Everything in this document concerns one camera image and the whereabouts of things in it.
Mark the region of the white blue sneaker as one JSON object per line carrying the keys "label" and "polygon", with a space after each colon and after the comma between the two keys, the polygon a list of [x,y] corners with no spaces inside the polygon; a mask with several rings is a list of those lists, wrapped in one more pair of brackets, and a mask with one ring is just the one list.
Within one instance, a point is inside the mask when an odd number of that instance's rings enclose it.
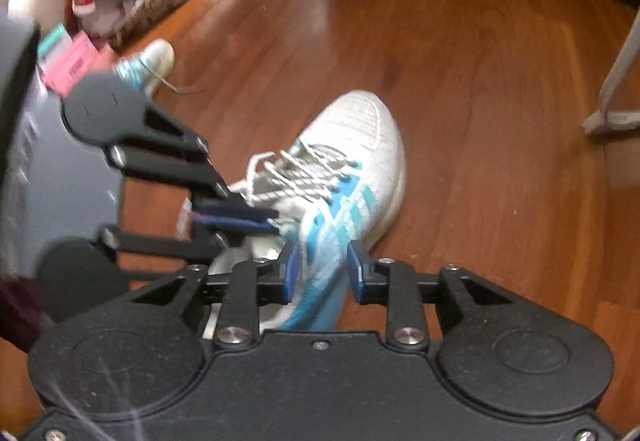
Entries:
{"label": "white blue sneaker", "polygon": [[407,164],[397,123],[374,93],[337,97],[280,152],[254,155],[231,185],[248,205],[273,209],[277,233],[256,236],[210,268],[231,269],[246,257],[274,259],[288,242],[300,268],[288,305],[260,310],[262,329],[329,331],[348,285],[347,247],[372,248],[394,224],[405,196]]}
{"label": "white blue sneaker", "polygon": [[164,39],[156,39],[142,51],[130,57],[121,58],[114,71],[122,81],[134,89],[153,97],[157,88],[165,83],[175,65],[175,50]]}

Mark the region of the grey white shoelace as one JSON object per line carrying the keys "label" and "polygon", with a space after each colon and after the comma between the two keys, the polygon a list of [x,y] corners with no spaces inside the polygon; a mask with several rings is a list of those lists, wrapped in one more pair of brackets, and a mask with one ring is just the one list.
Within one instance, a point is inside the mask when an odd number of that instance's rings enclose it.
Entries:
{"label": "grey white shoelace", "polygon": [[244,178],[229,188],[251,206],[284,198],[321,199],[331,205],[360,168],[359,161],[336,148],[297,140],[279,153],[250,157]]}

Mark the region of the pink box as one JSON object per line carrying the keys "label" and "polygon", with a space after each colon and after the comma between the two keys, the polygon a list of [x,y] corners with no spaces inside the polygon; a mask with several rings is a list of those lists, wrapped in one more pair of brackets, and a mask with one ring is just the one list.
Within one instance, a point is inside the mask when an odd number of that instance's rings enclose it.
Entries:
{"label": "pink box", "polygon": [[62,24],[38,45],[40,77],[48,89],[62,97],[89,72],[110,69],[117,60],[117,53],[108,44],[97,48],[83,31],[72,38]]}

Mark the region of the small wooden folding table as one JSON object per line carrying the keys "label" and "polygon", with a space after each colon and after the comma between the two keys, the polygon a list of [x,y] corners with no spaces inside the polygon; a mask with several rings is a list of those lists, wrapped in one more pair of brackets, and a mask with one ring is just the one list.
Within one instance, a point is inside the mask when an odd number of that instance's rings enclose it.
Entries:
{"label": "small wooden folding table", "polygon": [[582,123],[586,135],[627,132],[639,129],[638,110],[611,110],[613,97],[639,57],[640,11],[637,12],[624,44],[608,71],[598,94],[597,110]]}

